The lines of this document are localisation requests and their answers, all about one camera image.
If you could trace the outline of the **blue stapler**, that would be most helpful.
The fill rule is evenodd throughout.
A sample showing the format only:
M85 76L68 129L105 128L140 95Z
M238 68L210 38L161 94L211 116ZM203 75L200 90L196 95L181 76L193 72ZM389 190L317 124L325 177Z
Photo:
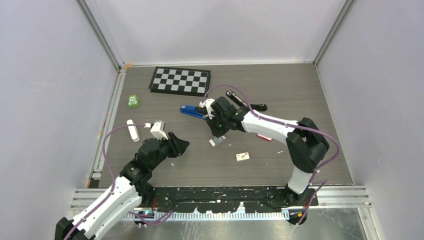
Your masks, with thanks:
M207 110L204 110L203 108L199 106L193 106L193 105L181 105L179 108L180 113L189 115L191 117L195 117L198 119L205 120L208 117Z

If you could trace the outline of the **white staple box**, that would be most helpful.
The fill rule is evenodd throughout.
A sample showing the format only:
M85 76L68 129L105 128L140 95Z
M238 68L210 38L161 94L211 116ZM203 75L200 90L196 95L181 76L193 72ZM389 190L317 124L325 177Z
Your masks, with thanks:
M241 162L241 161L245 161L245 160L249 160L249 159L250 159L250 155L249 155L248 152L236 154L236 161L237 162Z

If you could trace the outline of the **black stapler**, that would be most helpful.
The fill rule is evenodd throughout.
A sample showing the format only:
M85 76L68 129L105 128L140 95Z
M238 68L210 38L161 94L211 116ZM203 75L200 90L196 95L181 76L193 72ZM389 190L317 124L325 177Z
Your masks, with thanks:
M228 89L225 92L225 95L239 107L251 107L253 110L258 112L265 112L268 110L268 106L266 104L250 104L247 102L245 97L240 96L232 89Z

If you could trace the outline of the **white stapler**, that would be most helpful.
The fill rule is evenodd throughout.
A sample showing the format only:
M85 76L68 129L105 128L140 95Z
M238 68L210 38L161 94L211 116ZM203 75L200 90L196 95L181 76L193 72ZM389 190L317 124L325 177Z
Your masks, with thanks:
M131 140L133 142L138 142L140 140L140 137L137 130L137 126L135 125L134 121L132 119L128 119L126 121L126 125L128 128L128 132L129 132Z

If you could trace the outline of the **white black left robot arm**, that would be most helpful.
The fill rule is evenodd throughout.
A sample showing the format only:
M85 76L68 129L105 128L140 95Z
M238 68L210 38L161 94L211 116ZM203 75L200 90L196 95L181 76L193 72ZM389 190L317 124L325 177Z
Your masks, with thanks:
M181 156L189 145L189 141L179 139L173 132L166 138L144 140L134 158L100 197L72 219L63 217L58 221L54 239L101 240L124 215L153 202L155 190L149 183L153 170L165 159Z

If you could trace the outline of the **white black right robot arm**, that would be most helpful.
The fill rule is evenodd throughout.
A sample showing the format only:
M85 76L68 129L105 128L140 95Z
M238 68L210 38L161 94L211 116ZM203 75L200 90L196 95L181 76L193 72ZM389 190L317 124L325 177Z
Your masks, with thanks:
M295 121L271 117L245 105L235 107L223 96L207 98L199 107L206 114L205 121L215 137L233 130L263 135L285 144L294 167L282 195L289 205L299 205L305 199L313 173L330 148L311 119L304 117Z

